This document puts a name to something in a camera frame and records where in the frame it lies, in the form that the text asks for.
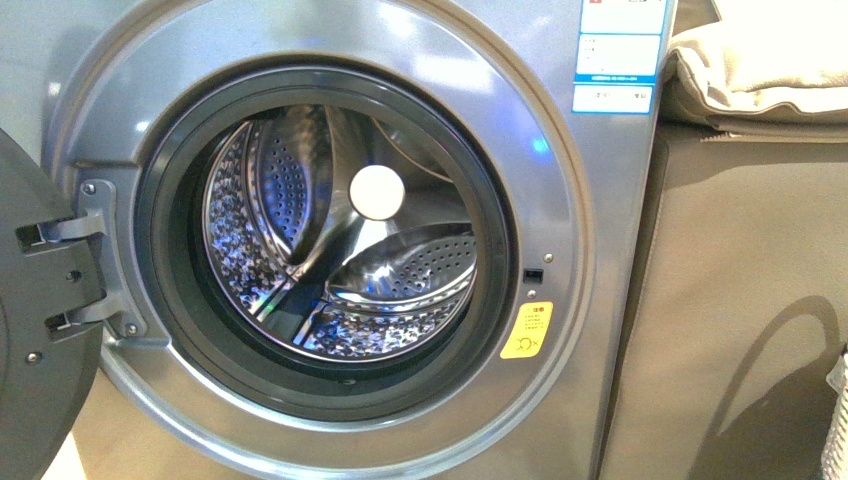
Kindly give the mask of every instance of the label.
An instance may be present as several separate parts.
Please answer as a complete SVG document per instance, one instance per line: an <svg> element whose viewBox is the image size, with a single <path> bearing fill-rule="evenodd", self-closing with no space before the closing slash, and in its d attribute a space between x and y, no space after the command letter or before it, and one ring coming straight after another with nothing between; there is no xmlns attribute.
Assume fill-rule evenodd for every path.
<svg viewBox="0 0 848 480"><path fill-rule="evenodd" d="M551 323L554 304L551 302L525 303L518 309L518 317L506 341L501 358L535 357L542 348L545 334Z"/></svg>
<svg viewBox="0 0 848 480"><path fill-rule="evenodd" d="M583 33L662 34L666 0L583 0Z"/></svg>
<svg viewBox="0 0 848 480"><path fill-rule="evenodd" d="M654 87L644 85L575 85L575 112L650 113Z"/></svg>
<svg viewBox="0 0 848 480"><path fill-rule="evenodd" d="M583 0L575 113L649 114L667 0Z"/></svg>

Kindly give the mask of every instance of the open door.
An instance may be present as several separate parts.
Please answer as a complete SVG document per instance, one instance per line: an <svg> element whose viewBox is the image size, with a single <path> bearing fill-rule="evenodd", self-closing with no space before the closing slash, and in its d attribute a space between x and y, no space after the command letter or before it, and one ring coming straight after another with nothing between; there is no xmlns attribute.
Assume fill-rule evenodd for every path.
<svg viewBox="0 0 848 480"><path fill-rule="evenodd" d="M0 476L41 478L73 426L97 368L101 323L66 313L102 297L88 241L48 241L74 216L38 166L0 130Z"/></svg>

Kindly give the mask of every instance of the beige cushion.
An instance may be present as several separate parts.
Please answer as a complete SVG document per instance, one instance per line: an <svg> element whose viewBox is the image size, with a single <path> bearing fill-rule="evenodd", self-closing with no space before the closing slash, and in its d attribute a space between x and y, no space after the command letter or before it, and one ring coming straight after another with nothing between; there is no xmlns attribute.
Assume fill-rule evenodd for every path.
<svg viewBox="0 0 848 480"><path fill-rule="evenodd" d="M734 19L672 39L665 118L848 123L848 5Z"/></svg>

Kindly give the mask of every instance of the metal surface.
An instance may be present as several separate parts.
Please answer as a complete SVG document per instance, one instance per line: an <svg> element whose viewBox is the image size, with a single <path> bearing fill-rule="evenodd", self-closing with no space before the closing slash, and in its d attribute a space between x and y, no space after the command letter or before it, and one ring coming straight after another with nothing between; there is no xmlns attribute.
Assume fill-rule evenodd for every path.
<svg viewBox="0 0 848 480"><path fill-rule="evenodd" d="M331 16L311 1L161 2L120 24L117 11L128 3L99 3L62 5L84 12L85 21L59 8L4 4L0 44L14 56L2 57L12 69L2 82L16 93L0 103L13 112L0 115L0 126L31 152L43 145L69 195L88 178L118 185L119 248L104 273L120 273L118 285L132 299L127 315L150 320L143 338L106 343L104 366L125 394L189 444L264 478L421 477L451 467L445 478L591 478L654 119L571 113L579 1L363 1L339 4ZM239 18L235 28L232 18ZM31 27L41 23L52 26L49 36ZM110 23L116 26L95 42ZM62 38L80 27L95 33ZM521 361L493 356L440 405L328 424L258 407L167 347L132 240L149 144L170 123L164 112L216 72L303 55L363 64L413 85L479 145L511 205L518 267L541 268L546 254L555 259L544 264L544 284L533 285L538 300L556 303L542 353ZM71 76L68 63L77 61ZM58 97L48 96L51 83L61 85ZM22 102L30 108L17 108ZM507 318L528 290L517 289Z"/></svg>
<svg viewBox="0 0 848 480"><path fill-rule="evenodd" d="M412 197L398 218L368 222L354 213L351 172L395 164L366 140L380 138L375 128L384 135L379 123L323 105L272 115L218 141L202 221L219 286L247 322L310 357L376 361L425 344L467 307L476 243L470 223L409 226L414 218L445 218L440 207L456 210L450 200L458 193L442 189L448 202ZM415 166L409 183L431 190L414 181L422 175ZM304 283L323 285L323 294L296 300L314 305L311 313L281 310L302 296L297 287Z"/></svg>

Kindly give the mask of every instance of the washing machine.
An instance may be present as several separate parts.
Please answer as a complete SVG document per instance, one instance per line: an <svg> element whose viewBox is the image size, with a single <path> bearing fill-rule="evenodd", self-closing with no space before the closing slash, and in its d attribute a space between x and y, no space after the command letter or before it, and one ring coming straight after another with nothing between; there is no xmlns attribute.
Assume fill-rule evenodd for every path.
<svg viewBox="0 0 848 480"><path fill-rule="evenodd" d="M4 2L3 477L592 478L673 4Z"/></svg>

